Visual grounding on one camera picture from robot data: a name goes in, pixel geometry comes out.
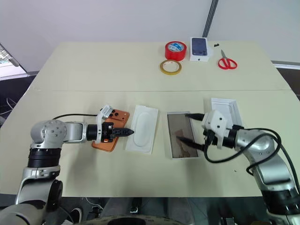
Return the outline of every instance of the white table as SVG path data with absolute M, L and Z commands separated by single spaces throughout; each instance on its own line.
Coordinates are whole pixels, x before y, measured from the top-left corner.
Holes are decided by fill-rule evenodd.
M 163 74 L 166 43 L 63 43 L 31 85 L 35 90 L 195 91 L 289 90 L 290 87 L 254 42 L 210 42 L 209 62 L 180 62 L 182 71 Z M 238 63 L 236 70 L 218 67 L 221 49 Z
M 93 149 L 90 142 L 65 144 L 61 152 L 63 196 L 258 196 L 255 180 L 245 171 L 244 156 L 214 165 L 204 158 L 172 160 L 166 112 L 206 112 L 210 98 L 234 98 L 248 128 L 266 127 L 279 132 L 283 144 L 300 171 L 300 104 L 291 90 L 258 91 L 27 91 L 0 131 L 0 190 L 15 194 L 27 164 L 30 129 L 41 120 L 65 113 L 97 113 L 109 103 L 133 115 L 135 105 L 159 109 L 153 153 L 126 152 L 127 138 L 120 138 L 113 152 Z M 69 117 L 63 121 L 95 118 Z M 199 124 L 196 135 L 202 130 Z M 224 158 L 233 150 L 210 148 L 212 158 Z

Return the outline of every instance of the red scissors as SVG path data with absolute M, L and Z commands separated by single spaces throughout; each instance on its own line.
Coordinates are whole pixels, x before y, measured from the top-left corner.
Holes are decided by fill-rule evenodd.
M 225 53 L 223 50 L 221 50 L 221 53 L 222 53 L 222 58 L 217 63 L 221 69 L 235 69 L 236 67 L 238 67 L 238 64 L 234 60 L 227 58 L 225 56 Z

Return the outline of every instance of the tape roll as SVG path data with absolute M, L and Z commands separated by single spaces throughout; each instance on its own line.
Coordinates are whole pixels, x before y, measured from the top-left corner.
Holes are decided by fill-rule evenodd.
M 165 69 L 165 66 L 169 63 L 175 63 L 177 65 L 177 68 L 176 70 L 174 71 L 168 71 Z M 160 70 L 161 72 L 163 72 L 164 74 L 167 74 L 167 75 L 175 75 L 175 74 L 178 74 L 180 71 L 181 71 L 181 64 L 178 62 L 178 61 L 175 61 L 175 60 L 165 60 L 163 61 L 161 64 L 160 64 Z
M 167 60 L 181 61 L 186 56 L 187 46 L 180 41 L 171 41 L 165 45 Z

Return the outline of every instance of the red tape roll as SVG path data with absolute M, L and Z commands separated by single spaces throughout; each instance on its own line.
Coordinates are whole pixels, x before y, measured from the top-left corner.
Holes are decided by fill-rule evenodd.
M 180 41 L 171 41 L 165 45 L 165 57 L 168 60 L 181 61 L 184 59 L 187 46 Z

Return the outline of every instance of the wall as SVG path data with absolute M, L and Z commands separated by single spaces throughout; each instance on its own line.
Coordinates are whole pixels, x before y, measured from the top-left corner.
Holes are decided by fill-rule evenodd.
M 219 0 L 210 40 L 255 40 L 271 60 L 300 62 L 299 0 Z
M 62 41 L 188 41 L 211 0 L 0 0 L 0 42 L 27 71 Z M 272 60 L 300 62 L 299 0 L 219 0 L 209 39 L 256 40 Z

